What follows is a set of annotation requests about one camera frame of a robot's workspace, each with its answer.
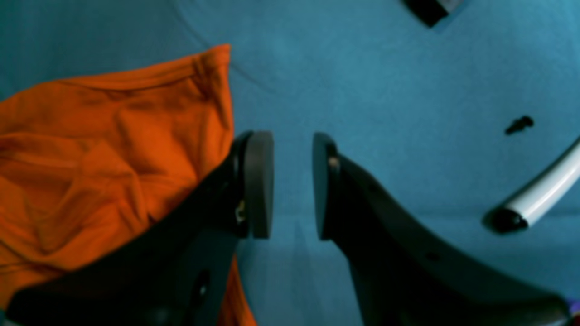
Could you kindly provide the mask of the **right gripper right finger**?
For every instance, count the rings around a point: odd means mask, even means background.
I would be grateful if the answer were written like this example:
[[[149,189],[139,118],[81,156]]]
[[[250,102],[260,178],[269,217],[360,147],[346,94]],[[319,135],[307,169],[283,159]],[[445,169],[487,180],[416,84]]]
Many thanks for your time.
[[[367,326],[569,326],[559,295],[460,252],[411,216],[331,136],[313,136],[319,238],[346,256]]]

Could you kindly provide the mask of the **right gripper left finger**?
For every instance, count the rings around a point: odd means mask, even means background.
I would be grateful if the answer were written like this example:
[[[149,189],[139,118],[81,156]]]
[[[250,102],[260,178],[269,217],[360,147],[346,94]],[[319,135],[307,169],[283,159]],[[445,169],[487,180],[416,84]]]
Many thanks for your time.
[[[84,268],[18,291],[5,324],[215,325],[238,241],[270,236],[273,184],[273,134],[241,134],[167,217]]]

